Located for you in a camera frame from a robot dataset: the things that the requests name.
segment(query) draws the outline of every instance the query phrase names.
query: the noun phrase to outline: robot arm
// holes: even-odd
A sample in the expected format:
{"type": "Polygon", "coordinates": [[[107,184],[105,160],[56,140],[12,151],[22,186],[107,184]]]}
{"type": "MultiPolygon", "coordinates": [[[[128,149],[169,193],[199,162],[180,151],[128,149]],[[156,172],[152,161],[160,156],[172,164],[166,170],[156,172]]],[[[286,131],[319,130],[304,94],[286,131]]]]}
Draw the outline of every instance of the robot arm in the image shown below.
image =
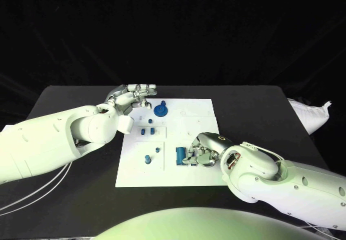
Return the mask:
{"type": "Polygon", "coordinates": [[[267,202],[303,221],[346,230],[346,178],[307,164],[284,160],[274,152],[244,142],[235,145],[216,133],[198,135],[186,164],[212,167],[221,161],[222,180],[248,203],[267,202]],[[277,161],[264,153],[277,157],[277,161]]]}
{"type": "Polygon", "coordinates": [[[128,134],[133,108],[152,108],[156,85],[118,86],[105,102],[33,118],[0,132],[0,184],[51,172],[128,134]]]}

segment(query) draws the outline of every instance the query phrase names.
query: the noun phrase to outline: white bag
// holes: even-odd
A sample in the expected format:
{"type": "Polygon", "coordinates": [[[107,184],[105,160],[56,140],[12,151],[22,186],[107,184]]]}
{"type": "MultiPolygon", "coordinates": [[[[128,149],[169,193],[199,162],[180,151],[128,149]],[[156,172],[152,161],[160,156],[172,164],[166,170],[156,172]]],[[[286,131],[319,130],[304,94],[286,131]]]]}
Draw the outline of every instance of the white bag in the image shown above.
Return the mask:
{"type": "Polygon", "coordinates": [[[290,98],[288,102],[310,135],[330,118],[329,106],[332,105],[332,102],[327,101],[322,107],[307,106],[290,98]]]}

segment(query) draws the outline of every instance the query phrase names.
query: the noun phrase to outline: black table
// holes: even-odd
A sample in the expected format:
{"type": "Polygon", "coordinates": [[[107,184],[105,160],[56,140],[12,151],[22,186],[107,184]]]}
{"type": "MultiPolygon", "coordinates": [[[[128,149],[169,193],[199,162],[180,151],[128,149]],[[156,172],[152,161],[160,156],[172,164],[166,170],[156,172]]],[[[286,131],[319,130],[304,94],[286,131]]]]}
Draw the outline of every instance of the black table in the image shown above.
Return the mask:
{"type": "MultiPolygon", "coordinates": [[[[29,119],[103,103],[113,88],[48,87],[29,119]]],[[[237,144],[247,141],[286,159],[327,169],[278,87],[159,86],[157,92],[157,98],[212,99],[219,132],[237,144]]],[[[139,215],[182,207],[235,209],[304,225],[265,202],[251,204],[241,201],[226,186],[115,188],[123,137],[117,133],[114,140],[101,149],[74,162],[58,188],[42,200],[17,212],[0,216],[0,239],[95,236],[139,215]]],[[[56,173],[58,170],[3,184],[0,206],[26,196],[56,173]]]]}

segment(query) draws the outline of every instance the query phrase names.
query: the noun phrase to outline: white board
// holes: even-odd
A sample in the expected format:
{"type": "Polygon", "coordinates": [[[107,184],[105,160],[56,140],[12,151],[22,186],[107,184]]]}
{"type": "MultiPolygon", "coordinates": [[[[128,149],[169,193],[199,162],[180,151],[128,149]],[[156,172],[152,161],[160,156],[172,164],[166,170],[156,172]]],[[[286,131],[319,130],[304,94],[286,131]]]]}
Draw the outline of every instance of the white board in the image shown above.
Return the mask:
{"type": "Polygon", "coordinates": [[[124,135],[115,187],[225,186],[219,162],[214,167],[176,165],[176,148],[189,148],[199,133],[219,133],[212,100],[157,98],[147,101],[152,110],[134,108],[128,114],[134,125],[131,133],[124,135]],[[154,107],[162,100],[167,115],[157,117],[154,107]],[[150,164],[146,164],[146,155],[150,155],[150,164]]]}

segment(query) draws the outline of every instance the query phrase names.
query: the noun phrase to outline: robotic hand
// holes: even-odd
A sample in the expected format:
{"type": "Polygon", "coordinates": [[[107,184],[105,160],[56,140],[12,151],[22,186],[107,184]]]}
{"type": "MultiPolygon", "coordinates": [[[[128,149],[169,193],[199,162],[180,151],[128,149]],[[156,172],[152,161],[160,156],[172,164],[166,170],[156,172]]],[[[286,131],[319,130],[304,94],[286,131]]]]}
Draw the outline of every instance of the robotic hand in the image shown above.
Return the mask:
{"type": "Polygon", "coordinates": [[[152,104],[156,85],[118,86],[105,102],[33,118],[0,132],[0,184],[41,175],[100,149],[117,130],[130,134],[133,108],[152,104]]]}
{"type": "Polygon", "coordinates": [[[212,167],[216,161],[221,161],[222,180],[241,200],[248,203],[261,200],[303,221],[346,230],[346,178],[342,175],[284,160],[248,142],[235,145],[219,134],[203,132],[192,142],[183,163],[212,167]],[[264,152],[274,155],[277,161],[264,152]]]}

